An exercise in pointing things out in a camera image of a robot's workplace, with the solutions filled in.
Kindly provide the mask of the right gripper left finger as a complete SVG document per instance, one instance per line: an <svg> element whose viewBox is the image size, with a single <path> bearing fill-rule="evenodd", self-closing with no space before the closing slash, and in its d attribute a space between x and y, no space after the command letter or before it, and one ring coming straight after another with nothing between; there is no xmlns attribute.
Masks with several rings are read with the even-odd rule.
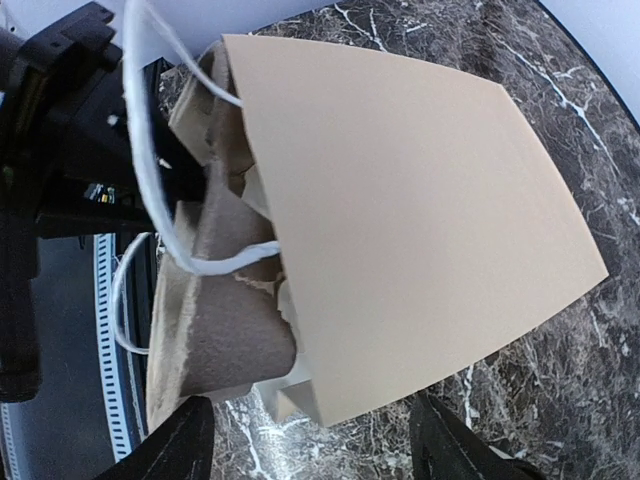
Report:
<svg viewBox="0 0 640 480"><path fill-rule="evenodd" d="M191 396L130 455L96 479L207 480L211 475L214 426L211 401Z"/></svg>

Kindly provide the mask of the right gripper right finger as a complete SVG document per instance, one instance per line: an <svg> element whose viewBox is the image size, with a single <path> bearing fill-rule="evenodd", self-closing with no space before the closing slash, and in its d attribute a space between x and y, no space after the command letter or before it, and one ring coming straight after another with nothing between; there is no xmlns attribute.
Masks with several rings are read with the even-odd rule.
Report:
<svg viewBox="0 0 640 480"><path fill-rule="evenodd" d="M523 460L503 458L435 396L416 395L409 418L415 479L541 479Z"/></svg>

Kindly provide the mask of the brown pulp cup carrier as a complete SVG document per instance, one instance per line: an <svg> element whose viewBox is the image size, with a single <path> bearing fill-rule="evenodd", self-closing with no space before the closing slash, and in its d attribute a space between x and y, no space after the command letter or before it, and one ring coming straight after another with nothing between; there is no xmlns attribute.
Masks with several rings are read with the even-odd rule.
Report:
<svg viewBox="0 0 640 480"><path fill-rule="evenodd" d="M169 126L203 168L202 201L180 201L174 227L190 256L221 260L274 238L239 108L189 77ZM146 417L158 428L188 397L213 403L288 374L296 341L278 309L279 257L199 276L163 255L151 322Z"/></svg>

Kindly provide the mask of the brown paper bag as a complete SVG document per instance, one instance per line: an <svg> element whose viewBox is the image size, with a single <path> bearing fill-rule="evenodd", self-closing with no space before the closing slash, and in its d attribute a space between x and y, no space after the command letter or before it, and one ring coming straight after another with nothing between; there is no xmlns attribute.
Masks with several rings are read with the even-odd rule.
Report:
<svg viewBox="0 0 640 480"><path fill-rule="evenodd" d="M123 20L134 171L165 251L199 276L277 256L291 371L252 385L276 418L331 426L489 356L605 280L568 186L498 83L390 53L227 35L186 59L240 109L274 238L221 260L190 256L174 227L141 68L147 1Z"/></svg>

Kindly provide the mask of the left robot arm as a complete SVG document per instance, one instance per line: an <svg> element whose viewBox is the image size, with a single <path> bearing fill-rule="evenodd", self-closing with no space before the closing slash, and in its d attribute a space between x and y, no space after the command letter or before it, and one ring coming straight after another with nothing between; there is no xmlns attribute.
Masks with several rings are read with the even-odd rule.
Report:
<svg viewBox="0 0 640 480"><path fill-rule="evenodd" d="M42 239L152 229L134 174L113 14L96 2L1 34L1 399L41 384L31 282Z"/></svg>

